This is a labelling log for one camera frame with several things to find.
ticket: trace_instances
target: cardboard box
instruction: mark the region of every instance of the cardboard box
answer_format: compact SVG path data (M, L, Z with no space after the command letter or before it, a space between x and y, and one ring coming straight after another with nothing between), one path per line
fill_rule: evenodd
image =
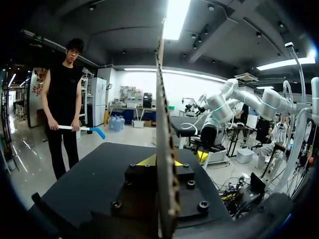
M152 121L145 121L144 126L145 127L152 127Z

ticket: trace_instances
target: fluorescent light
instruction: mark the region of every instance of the fluorescent light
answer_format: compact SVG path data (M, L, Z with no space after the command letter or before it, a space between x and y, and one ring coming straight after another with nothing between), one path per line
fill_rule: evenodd
M21 83L21 85L19 85L19 87L23 86L24 83L27 82L29 79L30 79L30 78L28 78L28 79L26 79L25 81L23 81L23 82Z
M264 90L264 89L273 89L273 86L260 86L260 87L256 87L259 90Z
M299 62L300 64L315 64L316 60L313 57L305 57L305 58L299 58ZM293 66L293 65L297 65L297 62L295 59L287 60L287 61L279 61L276 63L259 66L257 67L257 69L260 71L264 71L264 70L274 69L278 67Z
M149 68L149 69L148 68L124 68L124 70L125 71L156 71L156 69L151 69L151 68ZM183 71L172 71L172 70L163 69L162 72L179 74L179 75L184 75L184 76L194 76L194 77L200 77L200 78L205 78L205 79L209 79L209 80L226 82L226 80L219 79L217 77L201 75L201 74L195 74L195 73L189 73L189 72L183 72Z
M16 73L14 73L14 74L13 74L13 76L12 76L12 78L11 78L11 80L10 80L9 84L8 84L8 87L10 87L10 85L11 85L12 81L13 81L13 80L14 80L14 78L15 78L15 75L16 75Z
M163 38L178 40L188 12L190 0L169 0Z

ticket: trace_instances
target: black table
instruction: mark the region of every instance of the black table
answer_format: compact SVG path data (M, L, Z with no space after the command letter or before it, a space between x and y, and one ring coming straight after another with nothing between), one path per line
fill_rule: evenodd
M274 147L273 152L272 152L272 154L271 154L271 156L270 156L269 162L268 162L268 164L267 164L267 166L266 166L266 168L265 168L265 171L263 172L263 175L261 175L260 178L263 178L263 177L265 176L265 174L266 174L267 170L269 169L270 165L273 164L275 152L276 152L277 150L279 150L279 151L281 151L281 152L283 152L283 153L285 152L286 147L284 147L283 145L284 145L283 142L277 142L277 143L275 143L275 147ZM290 149L287 148L286 156L289 157L289 155L290 155Z
M156 148L151 147L102 143L63 175L42 198L76 227L91 220L90 211L111 215L110 203L124 183L124 172L129 164L139 163L155 152ZM188 163L195 172L196 185L210 204L211 221L231 221L213 182L196 156L190 150L180 149L178 160L183 164ZM29 212L38 218L47 231L52 234L58 232L36 205Z

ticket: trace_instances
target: person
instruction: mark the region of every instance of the person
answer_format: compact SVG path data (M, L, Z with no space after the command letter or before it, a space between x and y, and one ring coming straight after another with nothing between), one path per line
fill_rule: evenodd
M244 104L241 111L236 115L236 118L238 118L238 122L243 123L244 125L246 125L247 123L247 118L248 118L248 113L249 113L249 107L248 105ZM247 130L243 129L243 143L245 144L247 141Z
M61 148L62 136L69 159L69 168L71 169L79 161L76 131L80 126L82 69L75 67L73 63L83 48L84 43L79 38L67 43L64 61L50 67L41 93L43 110L47 117L45 133L57 180L66 173ZM72 130L59 129L58 125L71 125L73 128Z
M287 137L288 125L286 124L286 117L281 116L281 120L279 123L275 124L274 129L269 128L269 135L272 138L271 143L264 144L257 151L258 154L258 169L265 169L265 159L266 155L272 153L275 147L275 143L282 142L284 143Z

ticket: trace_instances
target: metal rack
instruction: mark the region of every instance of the metal rack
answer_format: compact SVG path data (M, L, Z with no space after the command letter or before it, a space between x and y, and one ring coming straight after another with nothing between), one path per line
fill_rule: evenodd
M92 78L94 74L92 74L86 68L83 68L83 76L82 82L84 85L81 84L81 96L82 96L82 105L84 106L84 113L80 114L80 118L84 117L85 124L88 123L88 101L92 101L93 104L93 95L88 95L88 86L89 86L89 78Z

